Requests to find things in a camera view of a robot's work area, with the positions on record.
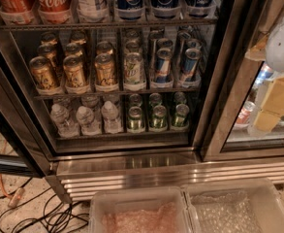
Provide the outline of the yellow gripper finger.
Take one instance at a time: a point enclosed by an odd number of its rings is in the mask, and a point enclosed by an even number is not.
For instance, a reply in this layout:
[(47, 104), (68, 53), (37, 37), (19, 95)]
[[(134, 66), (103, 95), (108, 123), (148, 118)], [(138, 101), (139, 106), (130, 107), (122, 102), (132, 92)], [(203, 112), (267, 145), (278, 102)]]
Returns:
[(279, 121), (279, 117), (261, 110), (254, 111), (249, 119), (247, 132), (252, 137), (265, 137)]
[(284, 76), (263, 82), (257, 93), (257, 105), (262, 112), (273, 116), (284, 116)]

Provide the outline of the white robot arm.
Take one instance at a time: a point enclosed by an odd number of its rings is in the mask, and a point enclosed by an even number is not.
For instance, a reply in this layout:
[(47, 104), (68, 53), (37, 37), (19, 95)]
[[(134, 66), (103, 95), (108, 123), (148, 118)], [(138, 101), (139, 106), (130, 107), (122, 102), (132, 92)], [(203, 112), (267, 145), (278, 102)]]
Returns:
[(245, 57), (254, 61), (264, 60), (268, 67), (280, 74), (258, 85), (256, 106), (250, 115), (247, 132), (251, 137), (262, 138), (284, 116), (284, 17)]

